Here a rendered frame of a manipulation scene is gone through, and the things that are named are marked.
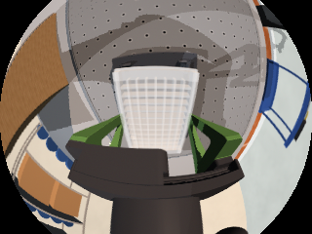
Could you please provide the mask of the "white well plate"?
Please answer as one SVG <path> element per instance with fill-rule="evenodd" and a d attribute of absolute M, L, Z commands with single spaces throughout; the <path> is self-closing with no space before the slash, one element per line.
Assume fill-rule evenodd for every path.
<path fill-rule="evenodd" d="M 115 95 L 129 148 L 160 148 L 168 154 L 181 153 L 199 74 L 194 68 L 174 66 L 114 69 Z"/>

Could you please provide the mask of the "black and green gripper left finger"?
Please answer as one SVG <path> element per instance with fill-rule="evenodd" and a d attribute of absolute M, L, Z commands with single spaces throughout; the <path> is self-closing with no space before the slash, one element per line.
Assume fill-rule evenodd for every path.
<path fill-rule="evenodd" d="M 111 131 L 117 127 L 114 137 L 109 146 L 121 147 L 123 137 L 123 126 L 120 114 L 106 121 L 93 125 L 87 129 L 79 131 L 71 136 L 71 140 L 83 141 L 88 144 L 101 145 L 101 141 Z"/>

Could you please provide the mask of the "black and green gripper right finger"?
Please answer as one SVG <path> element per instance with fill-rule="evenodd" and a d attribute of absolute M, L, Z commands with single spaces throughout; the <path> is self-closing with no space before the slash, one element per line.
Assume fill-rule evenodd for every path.
<path fill-rule="evenodd" d="M 195 127 L 210 139 L 211 144 L 207 151 L 205 151 L 198 138 Z M 204 172 L 214 160 L 231 156 L 243 140 L 239 133 L 202 119 L 194 114 L 191 116 L 188 133 L 195 174 Z"/>

